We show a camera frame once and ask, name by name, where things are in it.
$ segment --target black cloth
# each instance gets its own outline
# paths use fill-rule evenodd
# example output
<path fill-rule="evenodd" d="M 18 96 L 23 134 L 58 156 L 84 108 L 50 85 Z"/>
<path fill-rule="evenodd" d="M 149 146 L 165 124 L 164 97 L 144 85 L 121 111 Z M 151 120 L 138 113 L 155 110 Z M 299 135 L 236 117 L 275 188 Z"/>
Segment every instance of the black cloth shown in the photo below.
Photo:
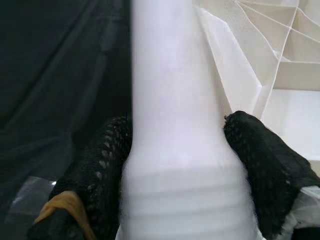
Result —
<path fill-rule="evenodd" d="M 320 227 L 307 227 L 295 229 L 292 240 L 318 240 L 320 238 Z"/>
<path fill-rule="evenodd" d="M 272 240 L 281 233 L 300 189 L 320 186 L 320 179 L 305 158 L 256 117 L 236 111 L 225 119 L 225 137 L 248 172 L 259 229 Z"/>
<path fill-rule="evenodd" d="M 132 144 L 127 117 L 103 125 L 60 178 L 49 199 L 73 191 L 80 197 L 97 240 L 114 240 L 119 227 L 120 181 Z M 82 240 L 82 230 L 64 210 L 35 224 L 28 240 Z"/>
<path fill-rule="evenodd" d="M 131 111 L 129 12 L 128 0 L 1 3 L 2 239 L 26 222 L 5 220 L 28 176 L 56 181 L 98 126 Z"/>

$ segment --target dark fabric backdrop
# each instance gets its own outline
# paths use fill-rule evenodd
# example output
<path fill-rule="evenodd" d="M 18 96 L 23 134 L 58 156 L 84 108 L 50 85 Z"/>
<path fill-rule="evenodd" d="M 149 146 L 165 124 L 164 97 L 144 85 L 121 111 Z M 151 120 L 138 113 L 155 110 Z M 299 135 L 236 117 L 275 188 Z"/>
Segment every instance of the dark fabric backdrop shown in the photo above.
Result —
<path fill-rule="evenodd" d="M 10 240 L 4 220 L 26 178 L 56 180 L 106 119 L 131 112 L 130 2 L 1 5 L 0 236 Z"/>

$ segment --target black mesh glove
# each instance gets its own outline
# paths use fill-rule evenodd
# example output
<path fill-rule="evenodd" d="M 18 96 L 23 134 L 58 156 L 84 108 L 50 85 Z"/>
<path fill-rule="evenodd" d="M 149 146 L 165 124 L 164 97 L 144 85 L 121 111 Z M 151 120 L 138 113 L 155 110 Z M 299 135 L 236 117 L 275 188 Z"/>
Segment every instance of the black mesh glove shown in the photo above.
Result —
<path fill-rule="evenodd" d="M 114 240 L 119 227 L 120 181 L 132 144 L 132 124 L 114 118 L 100 128 L 59 179 L 49 199 L 74 191 L 81 198 L 97 240 Z M 75 219 L 64 209 L 31 227 L 28 240 L 84 240 Z"/>
<path fill-rule="evenodd" d="M 254 116 L 237 111 L 225 119 L 225 137 L 248 172 L 260 231 L 272 240 L 300 189 L 320 186 L 320 179 L 305 158 Z"/>

